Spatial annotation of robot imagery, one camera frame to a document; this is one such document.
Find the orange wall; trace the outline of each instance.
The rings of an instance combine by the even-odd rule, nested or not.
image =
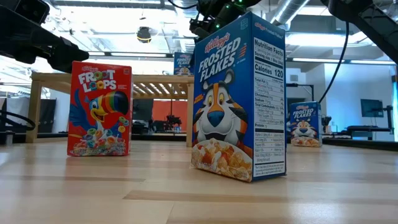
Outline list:
[[[173,101],[173,115],[180,117],[181,130],[187,130],[187,103],[186,101]],[[166,121],[166,116],[170,114],[171,101],[154,101],[152,116],[154,121]]]

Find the red cereal box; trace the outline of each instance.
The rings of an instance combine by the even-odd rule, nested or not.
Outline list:
[[[69,156],[125,156],[131,137],[131,67],[73,62]]]

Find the tony the tiger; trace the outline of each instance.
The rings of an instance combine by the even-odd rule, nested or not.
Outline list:
[[[215,138],[242,149],[252,158],[252,149],[243,144],[248,128],[248,114],[232,99],[228,85],[234,82],[234,71],[228,69],[224,80],[203,82],[205,97],[193,120],[194,145]]]

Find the wooden tabletop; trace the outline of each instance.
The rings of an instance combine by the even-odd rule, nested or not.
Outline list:
[[[184,142],[67,157],[66,142],[0,147],[1,223],[398,223],[398,154],[290,147],[288,176],[251,184],[189,168]]]

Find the toucan cartoon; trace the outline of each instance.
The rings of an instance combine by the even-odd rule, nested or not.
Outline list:
[[[102,123],[106,120],[106,115],[120,112],[126,115],[129,111],[129,99],[126,94],[121,91],[112,91],[105,95],[101,95],[93,100],[89,100],[86,96],[85,103],[90,106],[90,116],[96,121],[95,125],[91,125],[88,121],[86,111],[82,107],[79,99],[79,89],[75,91],[75,104],[70,104],[69,121],[74,126],[81,126],[85,131],[90,128],[103,130]],[[119,123],[112,128],[113,133],[117,133]]]

